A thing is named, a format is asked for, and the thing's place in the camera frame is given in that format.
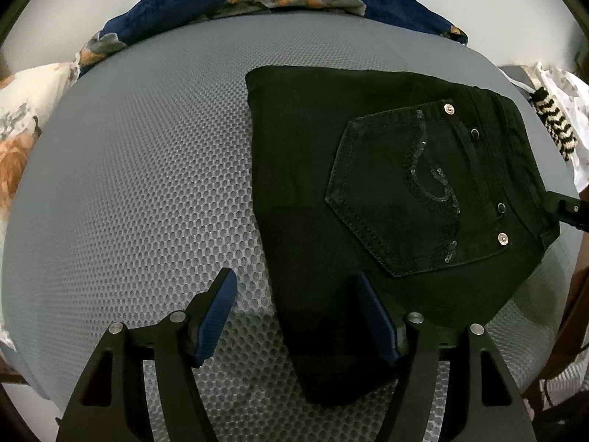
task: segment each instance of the knitted black and white fabric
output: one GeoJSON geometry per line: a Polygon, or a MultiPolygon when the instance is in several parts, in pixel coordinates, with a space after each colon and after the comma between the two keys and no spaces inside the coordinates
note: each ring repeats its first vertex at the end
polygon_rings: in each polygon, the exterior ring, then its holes
{"type": "Polygon", "coordinates": [[[558,107],[556,99],[544,87],[536,90],[531,95],[530,101],[542,123],[548,129],[560,154],[565,161],[568,161],[575,151],[576,138],[566,114],[558,107]]]}

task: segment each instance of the back pocket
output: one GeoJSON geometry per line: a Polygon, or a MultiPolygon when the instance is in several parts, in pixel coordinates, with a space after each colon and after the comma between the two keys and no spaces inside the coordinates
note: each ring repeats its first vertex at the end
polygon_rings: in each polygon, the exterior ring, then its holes
{"type": "Polygon", "coordinates": [[[340,141],[326,201],[392,276],[505,250],[477,155],[484,148],[447,104],[354,119],[340,141]]]}

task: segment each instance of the blue gripper pad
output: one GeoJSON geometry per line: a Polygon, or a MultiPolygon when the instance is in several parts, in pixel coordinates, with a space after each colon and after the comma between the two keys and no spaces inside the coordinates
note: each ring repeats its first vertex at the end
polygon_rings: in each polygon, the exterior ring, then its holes
{"type": "Polygon", "coordinates": [[[397,344],[402,341],[398,341],[396,327],[391,322],[364,273],[357,276],[356,292],[378,354],[390,365],[393,365],[401,357],[397,344]]]}
{"type": "Polygon", "coordinates": [[[217,294],[215,294],[211,301],[207,313],[202,319],[202,323],[198,327],[198,339],[196,350],[194,351],[194,358],[199,366],[213,355],[236,296],[237,277],[230,270],[221,283],[217,294]]]}

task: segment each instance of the blue blanket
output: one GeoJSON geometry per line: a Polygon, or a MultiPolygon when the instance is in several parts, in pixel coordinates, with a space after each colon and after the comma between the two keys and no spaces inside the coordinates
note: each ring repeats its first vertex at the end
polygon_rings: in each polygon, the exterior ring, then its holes
{"type": "Polygon", "coordinates": [[[463,44],[468,40],[463,31],[416,0],[141,0],[128,12],[107,21],[80,50],[80,76],[107,56],[180,26],[290,8],[354,14],[463,44]]]}

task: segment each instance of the metal screw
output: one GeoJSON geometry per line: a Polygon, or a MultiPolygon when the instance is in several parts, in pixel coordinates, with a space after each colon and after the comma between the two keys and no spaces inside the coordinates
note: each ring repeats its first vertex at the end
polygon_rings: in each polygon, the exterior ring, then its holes
{"type": "Polygon", "coordinates": [[[421,324],[423,322],[423,315],[419,312],[409,312],[407,319],[414,324],[421,324]]]}
{"type": "Polygon", "coordinates": [[[172,322],[182,322],[186,319],[186,313],[184,311],[176,311],[170,314],[170,320],[172,322]]]}
{"type": "Polygon", "coordinates": [[[118,334],[123,330],[123,323],[122,322],[113,322],[108,326],[108,332],[111,334],[118,334]]]}
{"type": "Polygon", "coordinates": [[[476,336],[482,336],[485,333],[485,328],[480,324],[471,324],[470,331],[476,336]]]}

